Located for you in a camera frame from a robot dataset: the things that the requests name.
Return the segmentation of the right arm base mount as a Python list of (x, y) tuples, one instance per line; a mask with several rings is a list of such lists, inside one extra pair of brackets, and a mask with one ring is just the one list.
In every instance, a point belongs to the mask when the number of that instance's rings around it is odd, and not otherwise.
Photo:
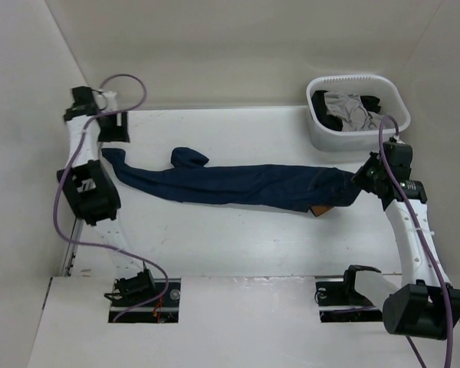
[(322, 323), (381, 322), (382, 312), (363, 295), (348, 291), (342, 277), (315, 278), (314, 300)]

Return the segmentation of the dark blue denim trousers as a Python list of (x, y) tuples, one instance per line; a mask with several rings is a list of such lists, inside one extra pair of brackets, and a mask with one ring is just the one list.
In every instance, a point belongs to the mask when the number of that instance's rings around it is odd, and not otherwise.
[(171, 168), (132, 167), (120, 148), (102, 149), (126, 186), (173, 202), (204, 205), (263, 205), (293, 212), (348, 207), (360, 194), (351, 172), (335, 167), (209, 166), (209, 158), (188, 147), (172, 150)]

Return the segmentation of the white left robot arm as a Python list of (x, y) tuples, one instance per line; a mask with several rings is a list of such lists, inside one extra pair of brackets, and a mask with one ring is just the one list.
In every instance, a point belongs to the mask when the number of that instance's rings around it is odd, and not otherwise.
[(127, 143), (128, 113), (117, 109), (114, 92), (75, 87), (73, 103), (65, 110), (69, 156), (57, 171), (56, 198), (65, 197), (76, 219), (92, 228), (98, 242), (76, 240), (79, 246), (104, 249), (110, 253), (118, 272), (110, 301), (149, 305), (156, 299), (156, 284), (148, 262), (136, 256), (120, 221), (120, 195), (100, 160), (104, 143)]

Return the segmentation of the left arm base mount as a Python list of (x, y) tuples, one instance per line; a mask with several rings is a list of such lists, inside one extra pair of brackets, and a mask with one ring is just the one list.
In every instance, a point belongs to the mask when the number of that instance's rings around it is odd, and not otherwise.
[(103, 296), (110, 302), (108, 322), (115, 324), (176, 324), (182, 280), (155, 279), (149, 269), (116, 279)]

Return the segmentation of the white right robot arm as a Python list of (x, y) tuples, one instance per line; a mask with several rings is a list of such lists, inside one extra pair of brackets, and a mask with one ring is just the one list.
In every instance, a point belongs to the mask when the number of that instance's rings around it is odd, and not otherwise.
[(352, 304), (366, 298), (383, 316), (389, 334), (447, 340), (460, 319), (460, 289), (439, 262), (427, 219), (423, 184), (410, 178), (412, 147), (394, 139), (356, 172), (353, 183), (376, 195), (392, 226), (402, 269), (399, 287), (380, 270), (351, 265), (340, 284)]

